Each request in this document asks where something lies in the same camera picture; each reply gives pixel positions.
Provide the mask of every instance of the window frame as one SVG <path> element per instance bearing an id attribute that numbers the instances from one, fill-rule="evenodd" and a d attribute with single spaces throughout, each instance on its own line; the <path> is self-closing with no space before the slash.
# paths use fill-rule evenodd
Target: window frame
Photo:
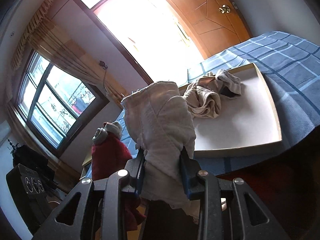
<path id="1" fill-rule="evenodd" d="M 39 55 L 35 50 L 31 50 L 31 53 L 29 54 L 28 60 L 26 61 L 26 64 L 24 66 L 19 89 L 16 94 L 16 100 L 15 100 L 15 106 L 18 110 L 20 116 L 25 121 L 28 128 L 34 133 L 34 135 L 39 139 L 39 141 L 48 149 L 50 152 L 52 152 L 56 157 L 60 157 L 63 152 L 68 148 L 68 146 L 72 143 L 72 141 L 79 135 L 79 133 L 82 131 L 82 129 L 95 117 L 110 101 L 108 98 L 96 87 L 90 84 L 87 84 L 86 82 L 81 81 L 87 89 L 95 96 L 95 99 L 90 103 L 90 105 L 83 111 L 82 114 L 77 116 L 72 108 L 64 102 L 64 100 L 58 95 L 58 93 L 54 90 L 54 88 L 50 85 L 50 83 L 47 81 L 47 77 L 50 74 L 50 71 L 53 68 L 53 64 L 49 63 L 48 67 L 44 71 L 39 84 L 36 85 L 29 73 L 30 68 L 32 67 L 33 62 L 36 60 L 37 55 Z M 25 113 L 25 111 L 22 109 L 22 106 L 20 105 L 21 98 L 23 96 L 23 93 L 25 91 L 25 87 L 27 85 L 28 80 L 33 83 L 33 85 L 36 88 L 36 93 L 33 97 L 29 113 L 28 115 Z M 50 117 L 47 116 L 45 111 L 42 109 L 42 107 L 37 103 L 39 96 L 41 92 L 43 91 L 44 86 L 47 85 L 49 90 L 53 93 L 53 95 L 56 97 L 56 99 L 63 105 L 63 107 L 66 108 L 66 110 L 76 119 L 75 123 L 70 127 L 69 131 L 64 135 L 63 131 L 58 127 L 58 125 L 53 121 L 50 120 Z M 35 126 L 35 124 L 31 121 L 31 117 L 33 114 L 33 111 L 35 107 L 39 109 L 41 114 L 44 116 L 45 119 L 49 122 L 50 125 L 52 125 L 60 135 L 62 135 L 63 139 L 58 145 L 57 148 L 55 148 L 49 140 L 42 134 L 42 132 Z"/>
<path id="2" fill-rule="evenodd" d="M 94 11 L 97 10 L 107 0 L 100 0 L 91 9 L 89 9 L 81 0 L 73 0 L 73 1 L 82 9 L 82 11 L 95 23 L 95 25 L 103 32 L 103 34 L 111 41 L 111 43 L 120 51 L 120 53 L 125 57 L 125 59 L 133 66 L 133 68 L 147 83 L 147 85 L 152 84 L 153 80 L 150 78 L 147 72 L 143 69 L 143 67 L 141 67 L 141 65 L 136 61 L 136 59 L 132 56 L 132 54 L 125 48 L 125 46 L 122 45 L 122 43 L 95 15 Z"/>

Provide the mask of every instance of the wooden door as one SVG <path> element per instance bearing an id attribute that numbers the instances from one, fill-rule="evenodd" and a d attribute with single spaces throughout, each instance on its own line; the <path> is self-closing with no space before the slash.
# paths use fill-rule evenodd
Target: wooden door
<path id="1" fill-rule="evenodd" d="M 250 35 L 229 0 L 167 0 L 181 24 L 206 59 L 244 42 Z M 230 13 L 219 10 L 228 5 Z"/>

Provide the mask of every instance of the white cloth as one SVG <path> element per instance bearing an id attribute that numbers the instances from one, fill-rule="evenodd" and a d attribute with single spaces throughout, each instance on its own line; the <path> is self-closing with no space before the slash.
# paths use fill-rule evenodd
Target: white cloth
<path id="1" fill-rule="evenodd" d="M 196 134 L 185 100 L 174 82 L 156 82 L 124 98 L 124 121 L 131 138 L 145 150 L 141 197 L 163 200 L 199 216 L 199 202 L 183 191 L 179 156 L 183 146 L 193 158 Z"/>
<path id="2" fill-rule="evenodd" d="M 220 94 L 230 99 L 240 96 L 240 78 L 226 70 L 218 70 L 216 75 L 209 72 L 188 85 L 183 98 L 193 116 L 216 118 L 221 113 Z"/>
<path id="3" fill-rule="evenodd" d="M 97 145 L 103 143 L 107 136 L 108 132 L 114 133 L 119 139 L 122 137 L 122 126 L 116 121 L 113 123 L 107 122 L 104 128 L 98 128 L 94 137 L 92 138 L 92 143 Z"/>

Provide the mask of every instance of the black speaker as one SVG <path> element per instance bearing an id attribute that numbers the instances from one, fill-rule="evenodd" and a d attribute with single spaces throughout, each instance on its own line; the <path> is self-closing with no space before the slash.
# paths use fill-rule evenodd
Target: black speaker
<path id="1" fill-rule="evenodd" d="M 37 172 L 18 164 L 6 176 L 13 201 L 31 234 L 50 215 L 51 208 Z"/>

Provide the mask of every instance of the cardboard tray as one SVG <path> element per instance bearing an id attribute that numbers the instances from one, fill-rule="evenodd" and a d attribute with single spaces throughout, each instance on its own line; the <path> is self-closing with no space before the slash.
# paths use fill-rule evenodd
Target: cardboard tray
<path id="1" fill-rule="evenodd" d="M 229 70 L 241 79 L 242 95 L 221 97 L 217 118 L 195 117 L 194 157 L 238 157 L 271 153 L 282 140 L 276 107 L 269 88 L 255 64 Z M 183 94 L 187 86 L 180 88 Z"/>

